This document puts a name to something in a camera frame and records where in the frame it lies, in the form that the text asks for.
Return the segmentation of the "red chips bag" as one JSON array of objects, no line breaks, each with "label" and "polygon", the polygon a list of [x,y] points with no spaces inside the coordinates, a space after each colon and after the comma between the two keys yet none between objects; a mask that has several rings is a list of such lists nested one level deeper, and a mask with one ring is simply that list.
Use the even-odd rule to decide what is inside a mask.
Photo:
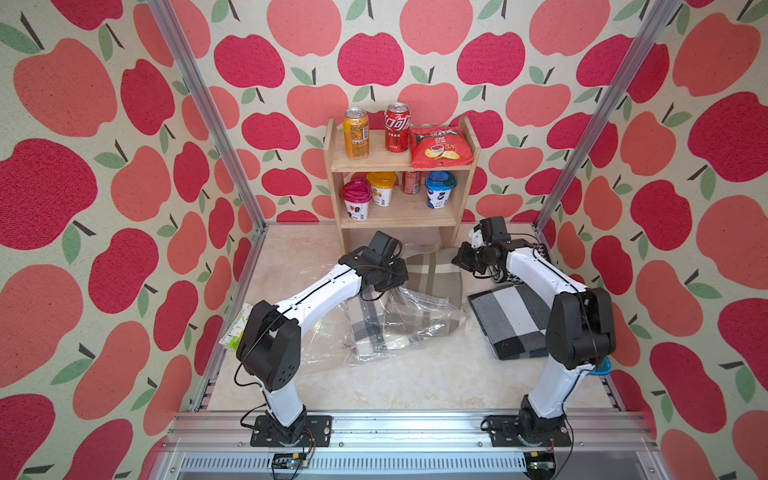
[{"label": "red chips bag", "polygon": [[474,155],[459,127],[412,128],[411,166],[416,170],[467,166]]}]

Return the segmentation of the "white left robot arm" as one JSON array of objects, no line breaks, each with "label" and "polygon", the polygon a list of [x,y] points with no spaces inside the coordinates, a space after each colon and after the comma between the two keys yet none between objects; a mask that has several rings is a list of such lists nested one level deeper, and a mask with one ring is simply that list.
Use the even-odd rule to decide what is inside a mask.
[{"label": "white left robot arm", "polygon": [[331,310],[372,288],[383,294],[408,280],[402,242],[378,231],[367,246],[343,255],[325,276],[276,304],[250,310],[236,350],[238,369],[254,377],[266,402],[268,425],[287,443],[305,431],[307,409],[293,378],[301,363],[302,338]]}]

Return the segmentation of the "aluminium frame post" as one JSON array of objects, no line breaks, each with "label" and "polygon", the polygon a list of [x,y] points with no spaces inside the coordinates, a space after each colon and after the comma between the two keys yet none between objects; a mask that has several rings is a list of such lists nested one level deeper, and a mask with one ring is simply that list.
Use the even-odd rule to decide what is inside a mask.
[{"label": "aluminium frame post", "polygon": [[210,137],[234,181],[235,189],[255,224],[256,232],[259,235],[265,235],[267,231],[266,221],[255,199],[255,195],[250,189],[246,172],[228,136],[223,118],[200,73],[196,58],[185,37],[184,29],[173,9],[172,2],[149,0],[148,4],[158,28],[181,71],[182,78],[186,82],[190,94],[195,101]]},{"label": "aluminium frame post", "polygon": [[620,101],[628,96],[630,84],[650,54],[659,35],[682,4],[683,1],[661,0],[655,1],[650,6],[649,12],[641,22],[637,36],[630,43],[616,74],[601,96],[597,109],[585,127],[577,146],[572,153],[568,154],[562,173],[543,203],[536,221],[532,224],[536,234],[543,235],[544,227],[555,209],[561,204],[578,170],[605,129],[613,112],[617,109]]}]

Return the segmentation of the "blue round object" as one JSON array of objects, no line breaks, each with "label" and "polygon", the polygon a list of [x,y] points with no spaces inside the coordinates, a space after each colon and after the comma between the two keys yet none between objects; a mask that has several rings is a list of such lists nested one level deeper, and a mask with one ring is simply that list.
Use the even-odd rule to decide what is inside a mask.
[{"label": "blue round object", "polygon": [[612,363],[609,356],[606,356],[602,359],[602,361],[595,366],[595,368],[590,372],[590,375],[592,376],[607,376],[612,371]]}]

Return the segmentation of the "aluminium frame post left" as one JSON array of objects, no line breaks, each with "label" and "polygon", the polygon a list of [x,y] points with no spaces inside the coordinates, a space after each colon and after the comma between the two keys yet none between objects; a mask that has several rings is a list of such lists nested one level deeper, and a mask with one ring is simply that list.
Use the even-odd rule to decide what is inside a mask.
[{"label": "aluminium frame post left", "polygon": [[148,4],[158,28],[181,71],[182,78],[186,82],[190,94],[195,101],[210,137],[234,181],[235,189],[255,224],[256,232],[259,235],[265,235],[267,231],[266,221],[255,199],[255,195],[250,189],[246,172],[228,136],[223,118],[200,73],[196,58],[185,37],[184,29],[173,9],[172,2],[149,0]]}]

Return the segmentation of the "blue lid cup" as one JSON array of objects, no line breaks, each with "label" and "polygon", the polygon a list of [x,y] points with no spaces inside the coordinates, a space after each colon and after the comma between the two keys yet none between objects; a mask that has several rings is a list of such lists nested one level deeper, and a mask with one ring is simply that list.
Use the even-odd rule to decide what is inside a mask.
[{"label": "blue lid cup", "polygon": [[451,193],[456,187],[456,179],[451,172],[431,171],[427,175],[425,187],[428,207],[441,209],[447,206]]}]

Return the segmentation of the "clear plastic vacuum bag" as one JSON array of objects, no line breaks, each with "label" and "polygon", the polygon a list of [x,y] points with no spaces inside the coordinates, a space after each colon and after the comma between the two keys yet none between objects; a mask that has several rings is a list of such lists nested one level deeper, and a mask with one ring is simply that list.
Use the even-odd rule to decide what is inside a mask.
[{"label": "clear plastic vacuum bag", "polygon": [[219,342],[260,378],[278,366],[293,375],[301,366],[360,365],[422,348],[466,321],[456,252],[405,258],[401,241],[377,232],[303,291],[243,305]]}]

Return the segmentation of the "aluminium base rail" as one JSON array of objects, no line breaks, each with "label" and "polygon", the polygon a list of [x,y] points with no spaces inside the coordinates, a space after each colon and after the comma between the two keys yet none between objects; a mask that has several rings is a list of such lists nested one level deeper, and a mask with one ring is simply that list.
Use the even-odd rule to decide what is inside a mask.
[{"label": "aluminium base rail", "polygon": [[318,446],[256,447],[237,412],[180,414],[151,479],[669,479],[641,415],[575,409],[539,447],[496,446],[489,412],[334,411]]}]

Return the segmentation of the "aluminium frame post right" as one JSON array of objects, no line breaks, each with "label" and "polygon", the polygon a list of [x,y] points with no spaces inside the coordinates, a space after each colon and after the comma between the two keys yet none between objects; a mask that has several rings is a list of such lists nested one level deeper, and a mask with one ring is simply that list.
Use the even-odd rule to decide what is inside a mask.
[{"label": "aluminium frame post right", "polygon": [[682,4],[683,1],[661,0],[655,1],[650,6],[649,12],[641,22],[637,36],[630,43],[616,74],[601,96],[597,109],[585,127],[577,146],[572,153],[568,154],[562,173],[543,203],[536,221],[532,224],[536,234],[543,235],[544,227],[555,209],[561,204],[578,170],[605,129],[613,112],[617,109],[620,101],[628,96],[630,84],[650,54],[659,35]]}]

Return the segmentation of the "pink lid cup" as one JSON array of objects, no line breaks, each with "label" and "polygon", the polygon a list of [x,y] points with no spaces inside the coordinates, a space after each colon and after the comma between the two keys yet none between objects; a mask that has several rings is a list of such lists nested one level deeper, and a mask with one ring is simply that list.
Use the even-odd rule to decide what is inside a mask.
[{"label": "pink lid cup", "polygon": [[358,178],[344,184],[340,191],[340,197],[352,220],[362,222],[368,219],[372,189],[366,180]]}]

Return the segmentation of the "brown beige plaid scarf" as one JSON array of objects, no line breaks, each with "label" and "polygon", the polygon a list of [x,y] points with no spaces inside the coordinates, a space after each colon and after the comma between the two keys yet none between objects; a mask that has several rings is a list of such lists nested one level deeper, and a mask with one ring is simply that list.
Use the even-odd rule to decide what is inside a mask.
[{"label": "brown beige plaid scarf", "polygon": [[463,303],[462,270],[453,263],[456,247],[417,254],[405,260],[408,281],[405,287],[436,298],[447,299],[454,307]]}]

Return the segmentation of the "yellow lid cup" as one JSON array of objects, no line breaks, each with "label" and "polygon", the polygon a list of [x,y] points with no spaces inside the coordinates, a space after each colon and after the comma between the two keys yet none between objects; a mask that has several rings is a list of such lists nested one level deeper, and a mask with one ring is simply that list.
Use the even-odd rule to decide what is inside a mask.
[{"label": "yellow lid cup", "polygon": [[366,179],[371,187],[374,204],[388,207],[397,183],[397,175],[394,172],[370,172]]}]

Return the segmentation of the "wooden two-tier shelf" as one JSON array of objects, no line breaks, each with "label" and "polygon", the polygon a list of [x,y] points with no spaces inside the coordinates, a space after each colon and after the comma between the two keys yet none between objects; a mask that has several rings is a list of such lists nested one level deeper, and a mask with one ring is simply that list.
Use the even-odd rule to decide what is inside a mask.
[{"label": "wooden two-tier shelf", "polygon": [[[323,155],[341,250],[346,253],[354,248],[351,232],[355,229],[381,230],[393,236],[399,229],[428,228],[439,235],[440,246],[450,247],[459,233],[476,164],[444,166],[442,169],[454,175],[457,185],[446,207],[431,209],[427,206],[425,187],[421,186],[416,194],[407,194],[402,190],[403,177],[412,170],[411,155],[386,150],[384,134],[383,130],[371,131],[369,156],[355,160],[346,154],[342,126],[334,119],[330,119],[327,124]],[[397,180],[391,189],[390,205],[381,207],[371,203],[368,219],[357,221],[349,216],[340,192],[348,181],[353,178],[364,179],[370,172],[393,172]]]}]

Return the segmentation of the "white grey plaid scarf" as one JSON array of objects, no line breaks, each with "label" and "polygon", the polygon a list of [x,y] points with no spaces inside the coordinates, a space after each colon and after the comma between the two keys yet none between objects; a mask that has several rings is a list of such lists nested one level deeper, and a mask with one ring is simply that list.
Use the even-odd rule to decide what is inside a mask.
[{"label": "white grey plaid scarf", "polygon": [[450,334],[452,318],[445,299],[395,289],[378,299],[355,297],[341,307],[350,332],[344,345],[351,362],[362,364],[420,349]]}]

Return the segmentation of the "orange drink can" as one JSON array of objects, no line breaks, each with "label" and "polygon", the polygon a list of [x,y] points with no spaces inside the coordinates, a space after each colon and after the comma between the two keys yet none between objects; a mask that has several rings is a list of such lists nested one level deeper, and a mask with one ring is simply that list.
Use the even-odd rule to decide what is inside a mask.
[{"label": "orange drink can", "polygon": [[344,141],[347,156],[354,160],[367,158],[370,152],[369,117],[365,110],[352,107],[345,112]]}]

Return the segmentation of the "red cola can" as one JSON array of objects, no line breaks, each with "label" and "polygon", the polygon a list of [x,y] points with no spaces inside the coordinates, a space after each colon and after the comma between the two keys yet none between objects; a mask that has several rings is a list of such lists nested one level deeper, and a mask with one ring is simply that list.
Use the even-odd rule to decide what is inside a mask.
[{"label": "red cola can", "polygon": [[403,153],[409,149],[410,108],[407,104],[390,104],[385,112],[385,148],[392,153]]}]

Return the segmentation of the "black grey striped scarf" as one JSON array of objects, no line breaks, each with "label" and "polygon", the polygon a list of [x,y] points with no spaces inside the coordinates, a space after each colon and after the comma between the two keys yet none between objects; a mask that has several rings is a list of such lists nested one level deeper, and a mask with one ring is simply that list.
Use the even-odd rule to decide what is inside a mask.
[{"label": "black grey striped scarf", "polygon": [[469,305],[501,361],[545,358],[550,307],[527,285],[509,285],[468,297]]}]

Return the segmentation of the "small red can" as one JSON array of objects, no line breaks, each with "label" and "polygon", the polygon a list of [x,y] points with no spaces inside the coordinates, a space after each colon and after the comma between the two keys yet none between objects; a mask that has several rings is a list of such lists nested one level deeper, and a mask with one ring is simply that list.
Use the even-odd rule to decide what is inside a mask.
[{"label": "small red can", "polygon": [[417,195],[421,185],[420,171],[406,171],[402,173],[401,187],[407,195]]}]

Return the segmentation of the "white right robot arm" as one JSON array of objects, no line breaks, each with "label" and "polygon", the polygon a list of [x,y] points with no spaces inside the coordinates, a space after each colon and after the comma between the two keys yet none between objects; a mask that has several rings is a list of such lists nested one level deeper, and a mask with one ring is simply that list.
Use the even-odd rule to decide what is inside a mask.
[{"label": "white right robot arm", "polygon": [[455,265],[492,279],[514,276],[549,307],[547,364],[533,392],[524,397],[521,413],[536,421],[563,417],[583,377],[616,349],[610,294],[572,279],[530,243],[512,238],[502,217],[482,219],[469,238]]}]

